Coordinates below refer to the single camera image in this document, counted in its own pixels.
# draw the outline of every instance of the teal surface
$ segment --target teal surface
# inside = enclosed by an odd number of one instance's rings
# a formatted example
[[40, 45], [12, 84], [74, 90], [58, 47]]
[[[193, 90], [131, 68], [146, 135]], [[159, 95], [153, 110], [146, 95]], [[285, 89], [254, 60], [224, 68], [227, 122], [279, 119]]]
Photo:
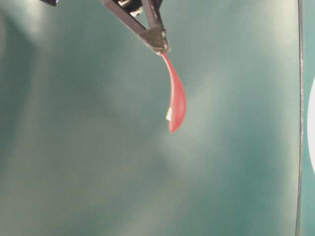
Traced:
[[102, 4], [1, 1], [0, 233], [293, 236], [295, 0], [165, 0], [162, 59]]
[[307, 139], [307, 114], [312, 83], [315, 78], [315, 2], [303, 0], [303, 41], [304, 41], [304, 144], [302, 175], [302, 235], [315, 235], [315, 174], [312, 168]]

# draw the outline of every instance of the red flexible strip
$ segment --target red flexible strip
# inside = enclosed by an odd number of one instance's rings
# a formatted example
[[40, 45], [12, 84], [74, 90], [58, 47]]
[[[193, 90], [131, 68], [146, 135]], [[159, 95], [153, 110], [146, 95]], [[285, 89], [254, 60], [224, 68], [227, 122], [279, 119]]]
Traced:
[[171, 80], [171, 99], [166, 119], [169, 120], [168, 128], [174, 133], [182, 124], [186, 113], [186, 95], [183, 83], [165, 53], [162, 53]]

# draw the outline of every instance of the white circular object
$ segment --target white circular object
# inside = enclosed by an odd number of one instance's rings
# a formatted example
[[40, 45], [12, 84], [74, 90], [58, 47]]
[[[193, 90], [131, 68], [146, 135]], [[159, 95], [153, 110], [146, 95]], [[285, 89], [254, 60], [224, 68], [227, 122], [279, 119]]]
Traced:
[[310, 158], [313, 170], [315, 172], [315, 80], [313, 81], [309, 100], [307, 117], [307, 136], [309, 142]]

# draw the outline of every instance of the red petal-shaped object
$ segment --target red petal-shaped object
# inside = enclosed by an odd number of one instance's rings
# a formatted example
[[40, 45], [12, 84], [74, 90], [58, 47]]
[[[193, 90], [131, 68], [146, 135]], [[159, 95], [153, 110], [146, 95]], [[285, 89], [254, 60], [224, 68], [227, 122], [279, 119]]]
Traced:
[[186, 113], [186, 95], [183, 83], [165, 53], [161, 54], [169, 71], [171, 79], [171, 99], [166, 115], [168, 128], [174, 133], [182, 124]]

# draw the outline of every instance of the small white label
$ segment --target small white label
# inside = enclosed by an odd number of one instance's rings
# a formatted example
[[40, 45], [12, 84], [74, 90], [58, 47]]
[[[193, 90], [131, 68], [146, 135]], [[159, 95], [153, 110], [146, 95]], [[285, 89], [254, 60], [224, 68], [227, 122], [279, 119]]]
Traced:
[[168, 108], [168, 111], [167, 111], [165, 119], [167, 119], [168, 121], [172, 120], [172, 108], [171, 107]]

